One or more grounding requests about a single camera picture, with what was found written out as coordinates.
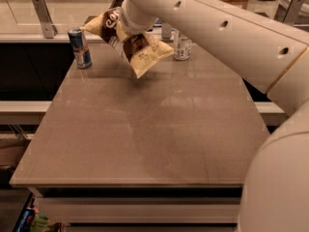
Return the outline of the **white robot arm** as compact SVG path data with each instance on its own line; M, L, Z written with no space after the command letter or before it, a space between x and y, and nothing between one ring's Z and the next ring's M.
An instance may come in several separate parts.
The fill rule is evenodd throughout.
M160 18L255 86L287 115L252 160L239 232L309 232L309 36L220 0L126 0L125 25Z

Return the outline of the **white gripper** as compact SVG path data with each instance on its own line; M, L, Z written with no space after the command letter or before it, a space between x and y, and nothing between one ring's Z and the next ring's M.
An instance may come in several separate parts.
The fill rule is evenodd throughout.
M121 7L120 21L127 33L137 35L151 29L155 24L156 17L143 12L130 0L124 0Z

